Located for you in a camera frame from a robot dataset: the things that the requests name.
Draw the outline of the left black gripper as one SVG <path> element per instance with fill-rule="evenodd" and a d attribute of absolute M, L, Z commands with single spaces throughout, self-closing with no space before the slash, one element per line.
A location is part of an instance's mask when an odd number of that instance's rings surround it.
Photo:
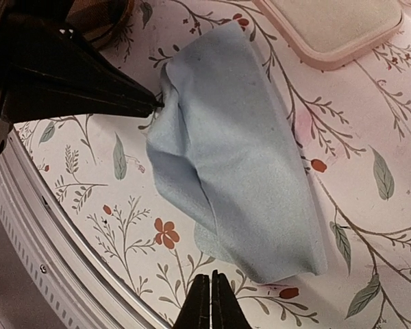
<path fill-rule="evenodd" d="M 148 117 L 154 94 L 65 22 L 0 1 L 0 155 L 15 123 L 81 114 Z"/>

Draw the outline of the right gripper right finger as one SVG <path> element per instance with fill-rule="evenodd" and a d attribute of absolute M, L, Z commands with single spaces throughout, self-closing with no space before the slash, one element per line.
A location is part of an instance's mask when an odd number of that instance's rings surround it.
<path fill-rule="evenodd" d="M 212 328 L 251 329 L 224 273 L 212 273 Z"/>

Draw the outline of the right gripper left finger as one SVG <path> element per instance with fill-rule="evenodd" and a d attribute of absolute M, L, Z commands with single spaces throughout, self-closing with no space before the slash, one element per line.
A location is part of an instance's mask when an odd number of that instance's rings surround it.
<path fill-rule="evenodd" d="M 210 327 L 210 278 L 195 276 L 186 300 L 172 329 L 208 329 Z"/>

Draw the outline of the brown plaid glasses case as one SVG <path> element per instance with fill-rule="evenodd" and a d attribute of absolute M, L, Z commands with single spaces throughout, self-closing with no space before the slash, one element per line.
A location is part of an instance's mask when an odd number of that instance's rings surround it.
<path fill-rule="evenodd" d="M 66 22 L 96 49 L 107 47 L 127 25 L 134 9 L 132 0 L 77 0 Z"/>

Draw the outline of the small blue cloth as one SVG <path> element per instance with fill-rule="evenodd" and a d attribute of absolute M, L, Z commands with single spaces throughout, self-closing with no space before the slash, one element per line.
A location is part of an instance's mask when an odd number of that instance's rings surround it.
<path fill-rule="evenodd" d="M 322 274 L 319 219 L 282 101 L 237 23 L 163 67 L 164 107 L 147 135 L 155 186 L 195 221 L 205 254 L 270 284 Z"/>

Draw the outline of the pink glasses case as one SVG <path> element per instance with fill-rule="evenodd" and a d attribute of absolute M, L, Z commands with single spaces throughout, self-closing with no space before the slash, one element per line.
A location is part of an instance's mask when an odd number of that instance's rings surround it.
<path fill-rule="evenodd" d="M 391 38 L 402 26 L 399 1 L 254 1 L 302 62 L 333 71 Z"/>

